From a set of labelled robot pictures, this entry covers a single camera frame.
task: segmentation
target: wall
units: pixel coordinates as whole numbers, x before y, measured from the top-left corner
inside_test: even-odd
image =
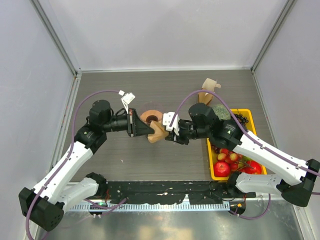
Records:
[[[49,169],[73,76],[30,1],[0,6],[0,238],[20,240],[18,194]]]
[[[82,70],[251,67],[286,2],[47,1]]]
[[[271,44],[256,76],[278,147],[320,161],[320,2],[298,0]],[[319,179],[314,191],[320,192]],[[319,196],[306,211],[320,236]]]

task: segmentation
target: yellow crate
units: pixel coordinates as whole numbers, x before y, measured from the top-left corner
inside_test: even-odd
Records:
[[[256,133],[256,128],[255,128],[255,124],[254,124],[254,120],[252,118],[252,114],[251,111],[249,109],[231,109],[231,111],[234,114],[242,114],[244,117],[246,117],[248,119],[248,123],[245,125],[246,128],[248,130],[250,130],[251,132],[254,133],[254,135],[257,135]],[[212,149],[211,149],[211,144],[209,141],[209,138],[206,139],[206,145],[208,148],[208,154],[209,154],[209,161],[210,161],[210,172],[211,172],[211,178],[215,181],[219,181],[219,182],[226,182],[229,177],[219,177],[219,176],[215,176],[215,172],[214,172],[214,164],[218,161],[217,160],[217,155]],[[266,167],[261,165],[261,169],[262,169],[262,173],[263,175],[267,174],[267,170]]]

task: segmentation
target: purple cable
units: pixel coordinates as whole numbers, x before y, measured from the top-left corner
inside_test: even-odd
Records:
[[[26,214],[26,217],[25,217],[25,230],[26,230],[26,235],[29,238],[29,240],[34,240],[32,235],[31,235],[30,226],[29,226],[29,220],[30,220],[32,209],[34,208],[35,203],[36,203],[37,199],[39,198],[39,196],[41,195],[41,193],[45,190],[46,186],[52,181],[52,179],[58,174],[58,172],[66,164],[66,162],[68,161],[68,159],[70,158],[70,156],[72,154],[72,150],[74,149],[74,144],[75,144],[75,139],[74,139],[74,136],[75,136],[75,125],[76,125],[76,118],[77,118],[78,111],[79,111],[80,107],[82,106],[82,104],[85,101],[87,101],[92,96],[97,95],[97,94],[101,94],[101,93],[119,93],[119,91],[118,90],[102,90],[102,91],[94,92],[94,93],[88,95],[85,99],[83,99],[80,102],[80,104],[77,106],[77,108],[75,109],[73,120],[72,120],[72,127],[71,127],[71,145],[70,145],[69,153],[66,156],[65,160],[61,163],[61,165],[55,170],[55,172],[51,175],[51,177],[49,177],[49,179],[44,183],[44,186],[41,187],[39,192],[35,195],[34,199],[32,200],[32,202],[30,204],[28,212]]]
[[[254,217],[239,215],[239,218],[241,218],[241,219],[246,219],[246,220],[256,220],[256,219],[262,218],[264,215],[267,214],[267,212],[268,212],[268,210],[269,210],[269,208],[270,208],[270,204],[271,204],[271,194],[269,193],[268,205],[266,206],[266,209],[264,210],[264,212],[263,212],[261,215],[259,215],[259,216],[254,216]],[[232,214],[235,215],[235,216],[238,216],[237,210],[238,210],[238,207],[236,208],[235,211],[231,211],[231,210],[230,210],[230,213],[232,213]]]
[[[86,199],[85,201],[87,201],[88,203],[91,203],[92,205],[94,205],[95,207],[100,208],[100,209],[110,209],[110,211],[107,211],[107,212],[101,214],[101,216],[104,216],[104,215],[107,215],[107,214],[112,213],[114,210],[117,209],[117,207],[119,207],[120,205],[124,204],[124,203],[126,202],[126,200],[127,200],[127,199],[125,198],[125,199],[123,199],[121,202],[119,202],[117,205],[111,206],[111,207],[100,206],[100,205],[95,204],[93,201],[90,201],[90,200],[88,200],[88,199]],[[86,217],[84,217],[83,219],[77,221],[75,224],[73,224],[73,225],[71,225],[71,226],[62,226],[62,227],[60,227],[60,228],[61,228],[61,229],[69,229],[69,228],[71,228],[71,227],[73,227],[73,226],[75,226],[75,225],[77,225],[77,224],[79,224],[79,223],[82,223],[83,221],[85,221],[85,220],[87,220],[87,219],[90,219],[91,217],[92,217],[91,215],[90,215],[90,216],[86,216]]]
[[[183,105],[192,95],[197,94],[197,93],[208,93],[208,94],[214,95],[214,96],[226,107],[226,109],[229,111],[229,113],[231,114],[231,117],[235,120],[235,123],[236,123],[236,124],[238,125],[238,127],[241,129],[241,131],[243,132],[243,134],[246,135],[247,138],[249,138],[252,142],[254,142],[255,144],[257,144],[258,146],[263,147],[263,144],[262,144],[262,143],[260,143],[259,141],[255,140],[253,137],[251,137],[251,136],[247,133],[247,131],[242,127],[242,125],[240,124],[240,122],[238,121],[238,119],[236,118],[236,116],[233,114],[233,112],[230,110],[230,108],[228,107],[228,105],[225,103],[225,101],[223,101],[222,98],[219,97],[215,92],[209,91],[209,90],[196,90],[196,91],[191,92],[188,96],[186,96],[186,98],[181,102],[181,104],[178,106],[176,112],[174,113],[173,118],[172,118],[172,120],[171,120],[171,123],[170,123],[169,127],[171,127],[172,124],[174,123],[174,119],[176,118],[176,116],[177,116],[180,108],[182,107],[182,105]],[[286,161],[287,163],[289,163],[289,164],[291,164],[291,165],[293,165],[293,166],[295,166],[295,167],[298,167],[298,168],[300,168],[300,169],[302,169],[302,170],[304,170],[304,171],[306,171],[306,172],[308,172],[308,173],[311,173],[311,174],[313,174],[313,175],[316,175],[316,176],[320,177],[320,173],[318,173],[318,172],[316,172],[316,171],[313,171],[313,170],[311,170],[311,169],[308,169],[308,168],[306,168],[306,167],[304,167],[304,166],[298,166],[297,163],[295,163],[295,162],[287,159],[286,157],[278,154],[277,152],[273,151],[272,149],[270,149],[270,148],[268,148],[268,147],[266,147],[266,146],[264,146],[264,149],[267,150],[269,153],[272,153],[272,154],[275,155],[276,157],[278,157],[278,158]]]

